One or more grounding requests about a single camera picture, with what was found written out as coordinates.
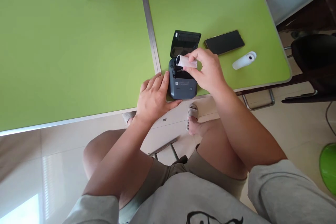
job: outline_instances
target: paper roll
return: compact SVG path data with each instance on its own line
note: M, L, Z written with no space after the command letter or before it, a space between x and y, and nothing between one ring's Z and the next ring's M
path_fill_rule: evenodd
M250 65L257 57L257 54L255 52L249 52L245 54L243 57L237 59L233 64L232 67L235 70L238 70L239 68L246 67Z
M179 67L192 67L197 68L197 60L194 60L192 62L189 62L189 58L186 56L178 55L176 57L175 64Z

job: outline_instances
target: forearm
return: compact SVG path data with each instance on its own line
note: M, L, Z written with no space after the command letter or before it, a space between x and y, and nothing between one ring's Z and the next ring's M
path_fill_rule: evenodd
M134 117L132 123L106 154L91 176L83 194L94 196L114 195L118 199L125 178L132 170L142 142L152 126L152 122Z
M286 159L271 133L227 85L213 94L229 142L250 171L255 165L270 165Z

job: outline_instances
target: printer lid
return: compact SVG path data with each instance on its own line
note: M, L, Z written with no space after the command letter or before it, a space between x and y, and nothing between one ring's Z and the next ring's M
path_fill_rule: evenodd
M176 58L178 55L191 53L197 49L200 39L200 33L176 30L171 43L170 57Z

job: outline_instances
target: black smartphone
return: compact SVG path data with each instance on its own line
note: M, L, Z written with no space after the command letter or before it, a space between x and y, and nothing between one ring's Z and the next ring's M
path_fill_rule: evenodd
M245 45L238 30L208 38L204 41L204 44L210 51L218 55L230 52Z

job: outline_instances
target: shorts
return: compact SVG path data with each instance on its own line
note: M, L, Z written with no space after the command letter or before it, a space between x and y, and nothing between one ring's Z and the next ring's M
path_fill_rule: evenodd
M129 222L141 204L145 202L145 200L148 199L160 186L163 186L163 184L171 176L183 172L190 172L201 179L214 183L232 194L237 199L240 198L242 194L241 191L246 182L246 179L237 180L221 173L205 161L198 154L197 150L194 151L186 164L177 163L171 166L166 166L154 159L152 167L150 168L143 185L131 201L120 210L119 223Z

